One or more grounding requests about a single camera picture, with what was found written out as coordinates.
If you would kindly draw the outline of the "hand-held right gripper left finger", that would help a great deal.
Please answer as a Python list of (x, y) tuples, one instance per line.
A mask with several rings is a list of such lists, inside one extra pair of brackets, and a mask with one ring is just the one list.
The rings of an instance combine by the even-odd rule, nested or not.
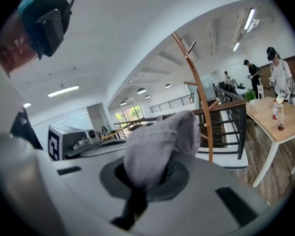
[(128, 232), (112, 225), (125, 201), (112, 197), (100, 181), (100, 172), (109, 163), (121, 159), (121, 153), (54, 162), (57, 171), (78, 167), (60, 175), (66, 188), (59, 199), (64, 205), (61, 217), (69, 236), (126, 236)]

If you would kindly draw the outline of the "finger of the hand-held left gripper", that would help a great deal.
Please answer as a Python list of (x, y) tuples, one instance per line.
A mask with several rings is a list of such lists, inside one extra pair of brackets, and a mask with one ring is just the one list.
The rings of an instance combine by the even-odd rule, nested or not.
[(125, 149), (126, 139), (97, 142), (65, 152), (65, 157), (93, 157)]

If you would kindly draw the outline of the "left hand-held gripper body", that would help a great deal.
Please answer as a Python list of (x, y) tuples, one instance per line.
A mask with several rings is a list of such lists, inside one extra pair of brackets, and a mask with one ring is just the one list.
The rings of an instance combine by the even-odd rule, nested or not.
[(49, 125), (48, 154), (53, 161), (76, 158), (99, 143), (100, 139), (92, 129)]

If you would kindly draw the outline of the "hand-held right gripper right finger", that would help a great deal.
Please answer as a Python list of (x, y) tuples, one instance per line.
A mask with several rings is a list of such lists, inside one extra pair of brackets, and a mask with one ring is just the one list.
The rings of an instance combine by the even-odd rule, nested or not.
[(169, 201), (150, 203), (135, 224), (139, 236), (220, 236), (239, 229), (244, 220), (240, 205), (232, 200), (229, 211), (219, 189), (230, 188), (255, 216), (269, 206), (254, 188), (239, 179), (235, 173), (214, 163), (196, 157), (176, 154), (175, 160), (189, 171), (185, 188)]

